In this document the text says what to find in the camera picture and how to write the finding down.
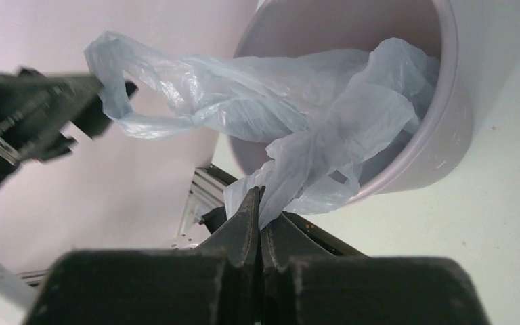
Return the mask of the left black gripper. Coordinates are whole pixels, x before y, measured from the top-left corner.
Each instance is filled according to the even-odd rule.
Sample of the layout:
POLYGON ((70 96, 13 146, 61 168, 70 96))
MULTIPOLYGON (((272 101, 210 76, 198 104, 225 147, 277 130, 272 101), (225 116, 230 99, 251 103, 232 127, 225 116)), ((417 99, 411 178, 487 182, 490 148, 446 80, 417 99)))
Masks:
POLYGON ((88 73, 0 72, 0 185, 25 160, 49 160, 70 151, 61 129, 72 123, 86 136, 112 124, 103 112, 100 81, 88 73))

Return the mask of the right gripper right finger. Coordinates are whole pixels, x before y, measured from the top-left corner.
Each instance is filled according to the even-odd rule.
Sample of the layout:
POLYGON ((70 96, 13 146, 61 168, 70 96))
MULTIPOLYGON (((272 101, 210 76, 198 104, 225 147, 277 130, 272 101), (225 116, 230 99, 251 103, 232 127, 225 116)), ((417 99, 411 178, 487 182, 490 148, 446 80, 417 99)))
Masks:
POLYGON ((266 324, 488 324, 443 257, 333 255, 281 216, 260 233, 266 324))

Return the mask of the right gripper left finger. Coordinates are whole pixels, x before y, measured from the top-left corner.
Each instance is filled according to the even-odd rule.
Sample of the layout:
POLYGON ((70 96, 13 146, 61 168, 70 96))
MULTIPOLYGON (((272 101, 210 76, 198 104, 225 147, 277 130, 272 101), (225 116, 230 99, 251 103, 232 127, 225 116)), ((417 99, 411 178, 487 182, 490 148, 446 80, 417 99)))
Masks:
POLYGON ((189 249, 77 250, 41 283, 25 324, 256 324, 258 210, 236 214, 189 249))

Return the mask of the light blue plastic trash bag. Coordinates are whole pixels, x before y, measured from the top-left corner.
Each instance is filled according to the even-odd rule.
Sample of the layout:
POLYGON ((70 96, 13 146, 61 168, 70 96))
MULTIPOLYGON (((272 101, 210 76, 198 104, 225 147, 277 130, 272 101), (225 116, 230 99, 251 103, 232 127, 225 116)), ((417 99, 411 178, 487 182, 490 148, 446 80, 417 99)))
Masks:
POLYGON ((313 215, 346 205, 364 166, 418 131, 439 72, 438 59, 398 38, 371 52, 219 59, 174 58, 107 32, 85 58, 104 85, 104 113, 130 137, 208 127, 265 143, 268 161, 224 192, 233 215, 249 189, 264 187, 260 228, 283 211, 313 215))

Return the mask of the grey cylindrical trash bin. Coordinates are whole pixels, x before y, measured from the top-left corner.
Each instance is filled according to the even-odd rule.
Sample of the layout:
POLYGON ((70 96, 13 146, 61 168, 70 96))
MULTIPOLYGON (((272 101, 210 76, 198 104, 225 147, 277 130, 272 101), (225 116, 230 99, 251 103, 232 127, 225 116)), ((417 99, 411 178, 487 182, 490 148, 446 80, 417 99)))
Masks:
POLYGON ((449 1, 264 1, 235 56, 297 57, 331 49, 372 51, 403 39, 439 60, 431 100, 422 103, 411 140, 385 150, 390 163, 362 178, 352 202, 432 185, 453 171, 470 146, 474 118, 459 73, 460 42, 449 1))

